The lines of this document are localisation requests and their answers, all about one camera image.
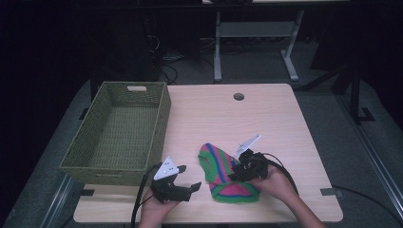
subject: table leg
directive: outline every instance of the table leg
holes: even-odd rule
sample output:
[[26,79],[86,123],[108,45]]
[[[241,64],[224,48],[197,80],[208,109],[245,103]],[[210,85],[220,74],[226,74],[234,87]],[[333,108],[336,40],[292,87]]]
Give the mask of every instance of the table leg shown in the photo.
[[221,58],[220,58],[220,12],[217,12],[216,21],[216,53],[214,54],[214,81],[221,81]]
[[300,10],[297,15],[296,22],[294,23],[293,26],[293,31],[290,36],[290,44],[288,45],[288,48],[285,50],[281,51],[282,59],[284,60],[285,66],[287,67],[288,74],[290,75],[291,81],[298,81],[298,76],[296,69],[294,68],[293,62],[291,61],[291,52],[294,47],[294,43],[296,42],[299,27],[302,21],[302,16],[303,16],[304,10]]

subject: wooden table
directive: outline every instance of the wooden table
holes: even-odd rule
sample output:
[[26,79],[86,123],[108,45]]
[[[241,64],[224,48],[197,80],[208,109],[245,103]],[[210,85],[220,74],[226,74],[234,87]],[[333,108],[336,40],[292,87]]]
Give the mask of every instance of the wooden table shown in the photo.
[[[200,191],[182,202],[165,223],[271,223],[295,221],[279,200],[262,193],[259,202],[228,204],[212,199],[198,160],[204,143],[212,143],[232,155],[239,143],[261,134],[251,149],[277,156],[293,176],[300,196],[323,221],[343,217],[336,196],[322,196],[331,188],[293,90],[288,85],[172,85],[171,112],[163,147],[187,169],[175,184],[190,186],[201,181]],[[242,93],[237,101],[234,94]],[[87,184],[93,196],[81,196],[77,222],[130,222],[137,187]]]

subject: sock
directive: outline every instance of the sock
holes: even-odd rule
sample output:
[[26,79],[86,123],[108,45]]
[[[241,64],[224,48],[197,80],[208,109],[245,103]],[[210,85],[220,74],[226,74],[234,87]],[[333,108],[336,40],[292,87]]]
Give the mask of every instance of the sock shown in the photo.
[[255,202],[259,189],[248,182],[231,181],[232,167],[239,163],[216,146],[206,143],[201,147],[199,161],[209,182],[211,195],[220,202]]

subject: wicker basket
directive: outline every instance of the wicker basket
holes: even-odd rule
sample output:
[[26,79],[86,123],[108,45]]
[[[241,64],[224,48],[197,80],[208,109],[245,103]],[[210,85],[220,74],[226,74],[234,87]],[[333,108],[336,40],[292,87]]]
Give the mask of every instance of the wicker basket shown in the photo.
[[165,83],[103,83],[60,168],[83,183],[139,185],[162,159],[170,106]]

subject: human hand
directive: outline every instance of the human hand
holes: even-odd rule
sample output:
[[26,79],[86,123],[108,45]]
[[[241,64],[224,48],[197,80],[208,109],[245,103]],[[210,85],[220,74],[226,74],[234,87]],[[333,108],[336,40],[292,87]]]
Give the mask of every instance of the human hand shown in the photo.
[[293,185],[288,181],[279,169],[268,165],[266,179],[253,179],[250,183],[268,192],[273,197],[283,201],[296,216],[303,228],[324,228],[325,225],[319,220],[314,212],[298,196]]
[[142,217],[140,218],[139,228],[156,228],[163,223],[166,215],[180,202],[179,201],[165,201],[159,202],[156,198],[152,197],[151,189],[143,196],[146,200],[142,205]]
[[273,165],[268,165],[267,171],[268,175],[266,179],[253,179],[249,182],[281,201],[287,201],[297,197],[293,185],[291,185],[278,168]]

